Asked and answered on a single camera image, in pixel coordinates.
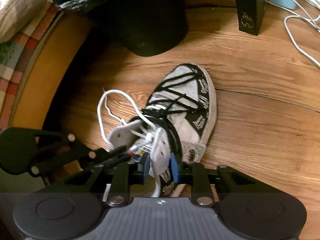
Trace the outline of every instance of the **white shoelace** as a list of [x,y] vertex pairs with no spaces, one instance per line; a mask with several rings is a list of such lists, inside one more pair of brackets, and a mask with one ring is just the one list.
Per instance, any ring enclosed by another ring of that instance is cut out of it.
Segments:
[[317,30],[318,33],[320,33],[320,27],[316,24],[316,22],[317,22],[318,20],[320,20],[320,14],[319,14],[319,16],[318,16],[316,19],[312,19],[311,16],[308,14],[308,12],[307,12],[296,0],[292,0],[292,1],[294,1],[294,2],[304,11],[304,13],[308,16],[308,18],[305,18],[305,17],[301,16],[300,14],[297,14],[297,13],[293,12],[292,10],[289,10],[289,9],[287,9],[287,8],[285,8],[285,7],[276,5],[276,4],[271,3],[271,2],[269,2],[269,1],[266,1],[266,2],[269,3],[269,4],[271,4],[271,5],[273,5],[273,6],[276,6],[276,7],[278,7],[278,8],[281,8],[281,9],[283,9],[283,10],[286,10],[286,11],[291,12],[292,14],[294,14],[294,15],[289,15],[289,16],[287,16],[287,17],[284,18],[284,27],[285,27],[285,29],[287,30],[287,33],[288,33],[288,35],[289,35],[292,43],[293,43],[294,46],[296,47],[296,49],[297,49],[298,51],[300,51],[303,55],[305,55],[307,58],[309,58],[313,63],[315,63],[318,68],[320,68],[320,63],[319,63],[316,59],[314,59],[312,56],[310,56],[308,53],[306,53],[303,49],[301,49],[301,48],[298,46],[298,44],[297,44],[296,41],[294,40],[294,38],[293,38],[293,36],[292,36],[289,28],[288,28],[288,25],[287,25],[287,20],[288,20],[288,19],[297,18],[297,19],[305,20],[306,22],[308,22],[309,24],[311,24],[311,26],[314,27],[314,28]]
[[[112,150],[114,149],[114,146],[113,144],[107,139],[106,135],[105,135],[105,132],[104,132],[104,127],[103,127],[103,122],[102,122],[102,117],[101,117],[101,106],[104,102],[104,106],[105,108],[107,109],[109,115],[113,118],[115,118],[116,120],[118,120],[120,122],[120,124],[126,124],[125,120],[124,119],[121,119],[120,117],[114,115],[110,108],[108,107],[108,104],[107,104],[107,99],[108,99],[108,95],[109,94],[120,94],[124,97],[126,97],[130,103],[132,104],[133,108],[135,109],[137,115],[144,121],[146,122],[146,124],[148,124],[151,128],[152,128],[152,131],[150,130],[146,130],[142,125],[140,125],[140,129],[143,131],[143,134],[139,133],[139,132],[136,132],[134,130],[130,130],[131,133],[133,133],[134,135],[137,135],[139,136],[140,138],[143,138],[143,142],[142,143],[139,143],[137,145],[133,145],[130,150],[131,151],[134,151],[137,147],[142,147],[144,145],[147,145],[149,143],[151,143],[155,137],[155,133],[156,133],[156,130],[157,130],[157,127],[154,125],[153,122],[149,121],[141,112],[140,110],[138,109],[138,106],[136,105],[136,103],[133,101],[133,99],[128,95],[126,94],[125,92],[121,91],[121,90],[116,90],[116,89],[112,89],[112,90],[108,90],[108,91],[105,91],[103,93],[103,95],[101,96],[100,98],[100,101],[98,103],[98,107],[97,107],[97,114],[98,114],[98,121],[99,121],[99,126],[100,126],[100,131],[101,131],[101,136],[103,138],[103,140],[109,145],[109,150]],[[149,108],[151,109],[160,109],[160,108],[163,108],[164,106],[149,106]],[[155,164],[153,163],[153,161],[151,160],[150,158],[150,164],[151,164],[151,167],[152,167],[152,170],[154,171],[155,170]],[[155,177],[155,184],[156,184],[156,187],[155,187],[155,190],[153,192],[153,194],[151,195],[151,197],[159,197],[160,193],[161,193],[161,182],[160,182],[160,176],[159,174],[155,174],[154,173],[154,177]]]

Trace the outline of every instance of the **white cable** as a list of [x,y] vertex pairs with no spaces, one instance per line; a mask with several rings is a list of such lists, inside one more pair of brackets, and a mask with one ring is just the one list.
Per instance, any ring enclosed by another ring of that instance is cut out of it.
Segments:
[[[133,108],[135,109],[137,115],[144,121],[146,122],[149,126],[151,126],[153,128],[154,131],[156,131],[156,126],[151,122],[149,121],[141,112],[140,110],[138,109],[136,103],[133,101],[133,99],[127,95],[125,92],[121,91],[121,90],[117,90],[117,89],[112,89],[112,90],[108,90],[106,92],[103,93],[103,95],[101,96],[100,98],[100,101],[98,103],[98,107],[97,107],[97,114],[98,114],[98,121],[99,121],[99,125],[100,125],[100,131],[101,131],[101,136],[103,138],[103,140],[109,145],[109,148],[111,147],[111,149],[114,148],[113,144],[107,139],[105,133],[104,133],[104,128],[103,128],[103,122],[102,122],[102,117],[101,117],[101,106],[103,104],[103,102],[105,101],[105,98],[107,97],[107,95],[109,94],[112,94],[112,93],[115,93],[115,94],[120,94],[120,95],[123,95],[125,98],[127,98],[130,103],[132,104]],[[111,114],[112,117],[116,118],[117,120],[119,120],[121,122],[121,119],[117,116],[115,116],[114,114]]]
[[308,23],[310,23],[310,24],[312,25],[312,27],[314,27],[314,28],[320,33],[320,27],[316,24],[316,21],[318,21],[318,20],[320,19],[320,14],[319,14],[319,16],[318,16],[316,19],[312,19],[311,16],[308,14],[308,12],[307,12],[296,0],[292,0],[292,1],[294,1],[294,2],[305,12],[305,14],[309,17],[309,19],[308,19],[308,18],[305,18],[305,17],[301,16],[300,14],[297,14],[297,13],[295,13],[295,12],[293,12],[293,11],[285,8],[285,7],[276,5],[276,4],[271,3],[271,2],[269,2],[269,1],[267,1],[267,2],[270,3],[270,4],[273,5],[273,6],[276,6],[276,7],[278,7],[278,8],[284,9],[284,10],[286,10],[286,11],[291,12],[292,14],[294,14],[294,15],[289,15],[289,16],[287,16],[287,17],[284,18],[284,27],[285,27],[285,29],[287,30],[287,33],[288,33],[288,35],[289,35],[289,37],[290,37],[293,45],[296,47],[296,49],[297,49],[298,51],[300,51],[303,55],[305,55],[307,58],[309,58],[312,62],[314,62],[318,68],[320,68],[320,63],[298,46],[298,44],[295,42],[295,40],[294,40],[294,38],[293,38],[293,36],[292,36],[289,28],[288,28],[288,25],[287,25],[287,20],[288,20],[288,19],[298,18],[298,19],[302,19],[302,20],[305,20],[305,21],[307,21]]

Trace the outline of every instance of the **shoe tongue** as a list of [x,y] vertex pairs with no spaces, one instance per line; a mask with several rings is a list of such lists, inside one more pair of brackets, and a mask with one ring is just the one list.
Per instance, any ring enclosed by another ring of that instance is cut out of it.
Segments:
[[[139,138],[133,145],[138,146],[144,141],[144,138]],[[133,150],[134,156],[132,158],[139,161],[145,152],[150,153],[152,163],[149,175],[154,176],[154,173],[160,175],[167,169],[171,151],[167,133],[163,128],[157,127],[152,142],[140,145],[137,148],[135,147],[135,150]]]

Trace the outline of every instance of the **white sneaker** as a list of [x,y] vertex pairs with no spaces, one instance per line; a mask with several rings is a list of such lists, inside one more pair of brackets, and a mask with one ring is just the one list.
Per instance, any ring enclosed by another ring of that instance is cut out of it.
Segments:
[[[111,113],[105,101],[109,114],[121,122],[106,138],[100,108],[110,93],[124,95],[138,116],[126,123]],[[119,90],[105,92],[98,104],[101,133],[109,149],[127,145],[136,161],[144,152],[150,153],[149,174],[156,181],[154,197],[169,195],[175,188],[168,168],[171,152],[183,161],[199,162],[216,118],[217,102],[212,80],[203,67],[190,63],[181,64],[170,72],[150,95],[141,112],[132,98]],[[183,187],[175,189],[171,196],[178,196]]]

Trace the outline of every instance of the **bolt head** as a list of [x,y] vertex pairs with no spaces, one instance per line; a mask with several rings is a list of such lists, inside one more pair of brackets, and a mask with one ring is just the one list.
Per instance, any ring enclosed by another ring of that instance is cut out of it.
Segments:
[[95,152],[90,151],[90,152],[89,152],[89,157],[90,157],[91,159],[94,159],[95,157],[97,157],[97,155],[96,155]]
[[212,203],[212,199],[209,198],[209,197],[200,197],[200,198],[197,199],[197,202],[200,205],[207,206],[207,205],[210,205]]
[[40,173],[39,169],[36,166],[31,167],[31,172],[35,175],[38,175]]
[[113,205],[119,205],[124,202],[124,198],[122,196],[111,196],[108,202]]
[[69,139],[70,142],[74,142],[76,140],[76,137],[72,133],[69,133],[68,134],[68,139]]

